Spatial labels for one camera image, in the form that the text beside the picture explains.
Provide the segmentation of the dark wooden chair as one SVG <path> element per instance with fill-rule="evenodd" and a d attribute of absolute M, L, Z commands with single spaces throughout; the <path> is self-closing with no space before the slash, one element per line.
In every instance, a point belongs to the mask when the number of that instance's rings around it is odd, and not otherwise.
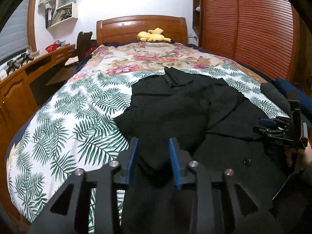
<path fill-rule="evenodd" d="M 77 36 L 75 54 L 78 57 L 78 61 L 81 62 L 85 57 L 85 54 L 91 49 L 91 37 L 93 32 L 79 32 Z"/>

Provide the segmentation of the palm leaf white bedsheet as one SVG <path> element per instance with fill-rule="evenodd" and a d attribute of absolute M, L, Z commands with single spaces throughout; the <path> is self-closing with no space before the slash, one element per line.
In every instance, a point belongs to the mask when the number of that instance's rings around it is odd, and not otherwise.
<path fill-rule="evenodd" d="M 11 200 L 31 225 L 76 169 L 97 170 L 128 149 L 129 142 L 114 119 L 130 106 L 136 82 L 162 75 L 164 70 L 117 75 L 99 72 L 68 82 L 36 112 L 11 149 L 7 163 Z M 216 68 L 177 70 L 223 79 L 261 108 L 267 118 L 280 114 L 260 93 L 260 84 L 244 73 Z M 117 192 L 120 225 L 125 192 Z"/>

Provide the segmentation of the folded navy garment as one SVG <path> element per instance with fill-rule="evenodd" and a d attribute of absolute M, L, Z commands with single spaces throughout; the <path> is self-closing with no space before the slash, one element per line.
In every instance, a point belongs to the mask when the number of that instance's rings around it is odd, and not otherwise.
<path fill-rule="evenodd" d="M 305 93 L 303 93 L 301 90 L 297 89 L 295 86 L 293 86 L 291 83 L 286 81 L 285 79 L 277 78 L 275 79 L 275 84 L 278 90 L 288 97 L 288 94 L 296 93 L 300 106 L 303 108 L 303 110 L 307 113 L 311 113 L 312 111 L 312 99 Z"/>

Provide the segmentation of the wooden desk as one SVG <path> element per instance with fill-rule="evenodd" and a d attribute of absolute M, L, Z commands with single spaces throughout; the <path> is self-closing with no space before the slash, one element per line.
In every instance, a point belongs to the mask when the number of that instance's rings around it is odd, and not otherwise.
<path fill-rule="evenodd" d="M 31 83 L 74 56 L 76 46 L 66 45 L 35 58 L 1 81 L 1 205 L 12 220 L 20 213 L 13 205 L 7 188 L 6 157 L 10 142 L 38 110 Z"/>

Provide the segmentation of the wooden louvered wardrobe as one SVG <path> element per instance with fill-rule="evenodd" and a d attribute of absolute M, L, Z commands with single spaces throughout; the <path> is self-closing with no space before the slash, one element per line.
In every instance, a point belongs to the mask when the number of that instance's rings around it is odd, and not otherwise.
<path fill-rule="evenodd" d="M 304 82 L 306 27 L 288 0 L 194 0 L 199 44 L 269 78 Z"/>

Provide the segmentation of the wooden bed headboard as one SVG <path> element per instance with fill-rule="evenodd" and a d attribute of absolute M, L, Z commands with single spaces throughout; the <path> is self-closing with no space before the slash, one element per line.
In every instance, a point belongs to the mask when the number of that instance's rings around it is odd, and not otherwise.
<path fill-rule="evenodd" d="M 134 42 L 139 32 L 154 30 L 157 27 L 164 30 L 165 37 L 182 44 L 188 43 L 185 18 L 166 15 L 133 15 L 97 21 L 97 44 Z"/>

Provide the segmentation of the grey window blind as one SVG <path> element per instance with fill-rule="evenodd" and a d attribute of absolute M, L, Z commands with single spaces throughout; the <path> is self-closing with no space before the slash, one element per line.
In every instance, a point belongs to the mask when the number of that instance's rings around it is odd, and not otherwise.
<path fill-rule="evenodd" d="M 1 31 L 1 62 L 28 48 L 27 15 L 29 0 L 23 0 Z"/>

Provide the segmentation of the red basket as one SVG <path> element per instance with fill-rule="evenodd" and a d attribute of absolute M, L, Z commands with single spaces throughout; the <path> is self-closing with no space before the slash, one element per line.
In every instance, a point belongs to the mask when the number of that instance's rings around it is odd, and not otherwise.
<path fill-rule="evenodd" d="M 58 44 L 54 43 L 54 44 L 51 44 L 51 45 L 47 46 L 45 48 L 45 50 L 46 50 L 47 53 L 51 53 L 51 52 L 56 51 L 57 48 L 58 48 Z"/>

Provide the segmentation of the white wall shelf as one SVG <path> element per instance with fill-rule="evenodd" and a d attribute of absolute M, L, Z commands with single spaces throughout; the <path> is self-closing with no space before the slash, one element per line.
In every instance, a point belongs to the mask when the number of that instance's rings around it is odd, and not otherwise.
<path fill-rule="evenodd" d="M 77 0 L 39 0 L 38 7 L 44 16 L 46 29 L 78 19 Z"/>

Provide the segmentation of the black button coat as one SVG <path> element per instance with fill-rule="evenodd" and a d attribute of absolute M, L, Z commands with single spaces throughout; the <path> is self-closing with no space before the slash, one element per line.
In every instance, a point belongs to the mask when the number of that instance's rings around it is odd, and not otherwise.
<path fill-rule="evenodd" d="M 131 103 L 114 121 L 138 138 L 123 203 L 123 233 L 190 233 L 194 191 L 176 187 L 169 155 L 175 138 L 194 155 L 208 137 L 262 143 L 276 166 L 276 190 L 288 174 L 283 150 L 253 132 L 267 114 L 223 79 L 165 68 L 132 86 Z"/>

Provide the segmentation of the floral pink quilt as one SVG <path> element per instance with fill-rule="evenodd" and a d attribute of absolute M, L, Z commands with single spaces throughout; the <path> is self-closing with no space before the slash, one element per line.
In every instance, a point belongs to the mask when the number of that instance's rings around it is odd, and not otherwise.
<path fill-rule="evenodd" d="M 135 71 L 176 69 L 229 69 L 230 73 L 245 73 L 258 83 L 268 82 L 263 75 L 237 62 L 188 47 L 179 42 L 133 42 L 126 45 L 102 44 L 87 56 L 69 81 L 88 78 L 98 72 L 117 75 Z"/>

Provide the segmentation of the folded grey garment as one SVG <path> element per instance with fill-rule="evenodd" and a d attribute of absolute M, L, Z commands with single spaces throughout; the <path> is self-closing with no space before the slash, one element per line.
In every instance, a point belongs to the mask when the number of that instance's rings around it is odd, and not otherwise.
<path fill-rule="evenodd" d="M 270 99 L 275 105 L 283 110 L 288 116 L 291 115 L 288 99 L 281 94 L 278 89 L 271 83 L 261 83 L 261 92 Z"/>

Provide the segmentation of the yellow plush toy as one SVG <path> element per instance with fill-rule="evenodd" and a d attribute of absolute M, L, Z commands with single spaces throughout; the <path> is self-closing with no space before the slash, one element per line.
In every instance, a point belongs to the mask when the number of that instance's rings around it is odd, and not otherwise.
<path fill-rule="evenodd" d="M 170 38 L 162 35 L 163 29 L 156 28 L 155 30 L 141 31 L 137 34 L 137 39 L 141 42 L 171 42 Z"/>

